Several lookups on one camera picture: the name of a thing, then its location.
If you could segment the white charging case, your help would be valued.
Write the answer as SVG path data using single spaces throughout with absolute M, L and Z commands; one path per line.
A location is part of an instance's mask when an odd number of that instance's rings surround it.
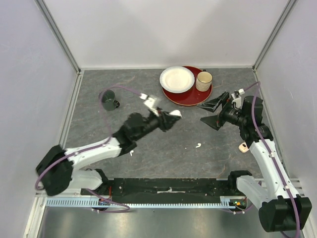
M 182 118 L 182 114 L 179 110 L 173 110 L 169 113 L 169 115 L 173 116 L 173 117 L 178 117 L 178 118 Z

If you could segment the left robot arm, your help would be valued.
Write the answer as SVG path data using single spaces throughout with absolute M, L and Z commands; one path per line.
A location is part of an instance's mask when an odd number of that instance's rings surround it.
M 67 189 L 90 189 L 98 195 L 107 193 L 109 184 L 101 169 L 84 171 L 83 167 L 98 161 L 128 154 L 136 142 L 157 128 L 170 130 L 182 118 L 179 110 L 150 112 L 148 117 L 132 113 L 120 129 L 110 137 L 77 148 L 53 146 L 36 167 L 38 180 L 48 196 Z

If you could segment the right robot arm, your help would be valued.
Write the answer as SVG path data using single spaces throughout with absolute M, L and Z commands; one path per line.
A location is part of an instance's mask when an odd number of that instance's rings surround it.
M 272 133 L 263 120 L 263 100 L 257 96 L 241 98 L 238 92 L 224 92 L 219 97 L 198 105 L 216 116 L 200 120 L 219 130 L 225 123 L 239 127 L 240 136 L 255 157 L 266 187 L 255 181 L 248 171 L 233 171 L 227 182 L 228 192 L 241 192 L 257 208 L 260 223 L 266 232 L 301 231 L 312 210 L 312 203 L 302 197 L 289 179 L 278 154 L 274 151 Z

